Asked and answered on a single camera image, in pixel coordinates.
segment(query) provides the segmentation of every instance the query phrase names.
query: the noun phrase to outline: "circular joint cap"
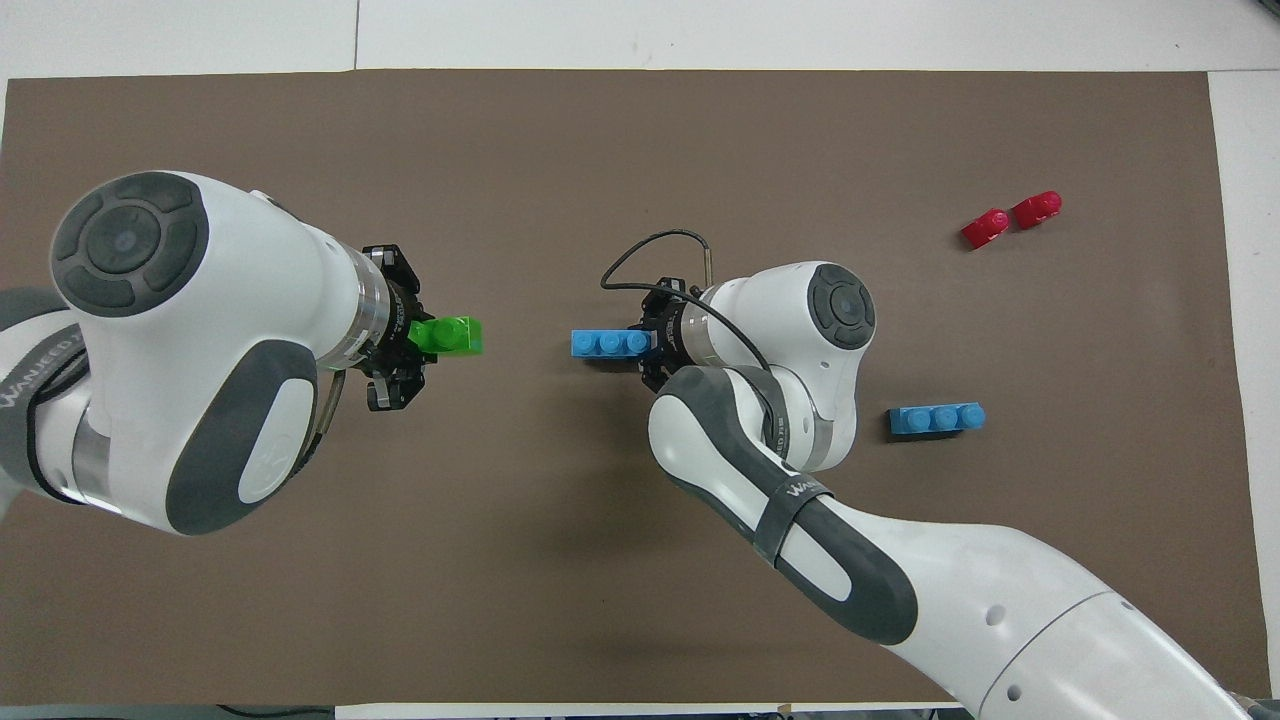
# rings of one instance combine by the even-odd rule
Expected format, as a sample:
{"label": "circular joint cap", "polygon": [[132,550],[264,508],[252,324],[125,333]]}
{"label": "circular joint cap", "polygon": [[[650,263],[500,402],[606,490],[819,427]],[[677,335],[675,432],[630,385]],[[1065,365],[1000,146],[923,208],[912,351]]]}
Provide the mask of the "circular joint cap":
{"label": "circular joint cap", "polygon": [[160,222],[146,208],[114,208],[84,229],[90,263],[111,275],[131,273],[151,259],[160,245]]}
{"label": "circular joint cap", "polygon": [[856,325],[867,320],[867,304],[861,288],[842,284],[831,293],[831,311],[846,325]]}

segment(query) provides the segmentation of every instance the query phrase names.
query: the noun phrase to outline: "logo on robot arm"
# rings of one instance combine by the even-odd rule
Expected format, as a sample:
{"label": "logo on robot arm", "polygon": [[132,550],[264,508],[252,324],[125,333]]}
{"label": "logo on robot arm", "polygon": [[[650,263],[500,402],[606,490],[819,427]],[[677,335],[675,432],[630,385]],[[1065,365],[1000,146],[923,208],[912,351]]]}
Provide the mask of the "logo on robot arm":
{"label": "logo on robot arm", "polygon": [[822,484],[818,480],[809,478],[808,480],[791,483],[790,486],[787,486],[787,495],[790,495],[791,497],[800,497],[800,495],[819,487],[822,487]]}
{"label": "logo on robot arm", "polygon": [[73,348],[83,347],[84,341],[79,332],[72,333],[65,340],[59,341],[41,355],[31,366],[24,370],[15,370],[5,379],[5,386],[0,388],[0,407],[13,407],[22,397],[32,389],[44,384],[44,380],[61,369],[58,363]]}

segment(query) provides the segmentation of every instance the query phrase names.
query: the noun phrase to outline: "table surface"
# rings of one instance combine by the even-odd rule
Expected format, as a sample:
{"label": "table surface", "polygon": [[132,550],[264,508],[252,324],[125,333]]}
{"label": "table surface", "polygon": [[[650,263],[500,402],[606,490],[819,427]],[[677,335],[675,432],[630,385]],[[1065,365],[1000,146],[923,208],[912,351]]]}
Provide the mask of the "table surface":
{"label": "table surface", "polygon": [[[1262,598],[1280,621],[1280,20],[1247,0],[0,1],[0,77],[375,67],[1211,70]],[[1280,638],[1271,633],[1272,687]]]}

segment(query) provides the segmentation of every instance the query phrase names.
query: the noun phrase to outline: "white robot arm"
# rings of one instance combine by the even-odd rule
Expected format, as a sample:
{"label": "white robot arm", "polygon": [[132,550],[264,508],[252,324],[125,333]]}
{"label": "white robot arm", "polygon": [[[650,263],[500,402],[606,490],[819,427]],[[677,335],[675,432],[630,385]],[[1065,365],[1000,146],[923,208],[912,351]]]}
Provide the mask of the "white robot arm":
{"label": "white robot arm", "polygon": [[701,300],[769,368],[707,310],[664,307],[659,346],[673,372],[649,415],[653,454],[832,619],[982,720],[1248,717],[1149,619],[1050,546],[1010,528],[861,512],[806,474],[852,443],[858,365],[876,327],[852,273],[799,263]]}
{"label": "white robot arm", "polygon": [[361,369],[370,409],[394,410],[435,351],[479,343],[466,318],[447,319],[465,347],[436,342],[460,328],[433,325],[397,246],[356,252],[189,173],[95,188],[51,265],[56,295],[0,297],[0,509],[26,487],[172,533],[223,528],[314,450],[320,373]]}

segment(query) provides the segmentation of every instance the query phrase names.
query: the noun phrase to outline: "brown mat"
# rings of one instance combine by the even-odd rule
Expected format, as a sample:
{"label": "brown mat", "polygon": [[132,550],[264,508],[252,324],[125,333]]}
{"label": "brown mat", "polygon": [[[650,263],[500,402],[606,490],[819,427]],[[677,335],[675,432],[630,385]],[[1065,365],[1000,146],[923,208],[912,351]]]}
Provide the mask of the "brown mat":
{"label": "brown mat", "polygon": [[[637,313],[604,266],[676,225],[722,279],[827,259],[870,287],[861,432],[820,474],[845,502],[1024,529],[1267,694],[1203,74],[15,81],[0,286],[47,283],[61,213],[148,168],[401,243],[488,351],[401,414],[353,383],[312,466],[214,536],[17,501],[3,703],[943,700],[663,478],[639,379],[570,359]],[[1050,188],[1061,217],[965,251]],[[621,275],[701,272],[650,250]],[[986,429],[886,443],[888,407],[969,400]]]}

